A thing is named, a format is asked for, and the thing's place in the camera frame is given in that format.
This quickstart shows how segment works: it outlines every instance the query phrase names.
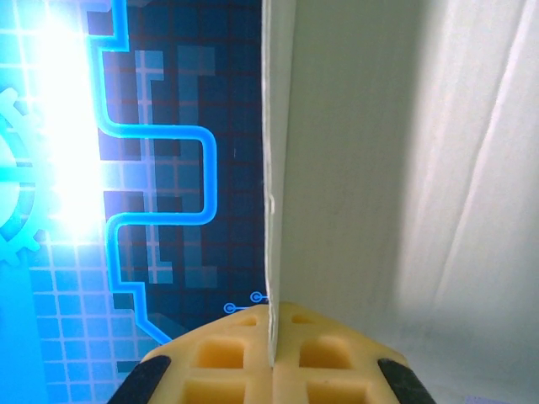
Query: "grid pattern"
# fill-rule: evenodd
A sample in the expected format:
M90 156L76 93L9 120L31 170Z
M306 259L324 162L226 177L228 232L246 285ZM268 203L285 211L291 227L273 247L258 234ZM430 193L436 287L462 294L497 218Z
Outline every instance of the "grid pattern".
M212 223L131 226L120 233L123 279L147 283L151 320L176 337L224 316L229 301L251 306L250 293L264 289L261 6L259 0L144 3L129 9L132 51L105 55L111 118L203 125L215 134L219 151L219 211ZM76 1L1 2L0 90L17 88L16 106L24 113L40 109L30 33L45 8L92 34L112 30L109 13L88 13L87 22ZM104 221L122 211L200 209L197 143L114 139L101 132L98 141ZM108 290L104 221L73 240L53 218L36 236L41 249L29 256L51 403L106 402L156 346L137 329L131 297Z

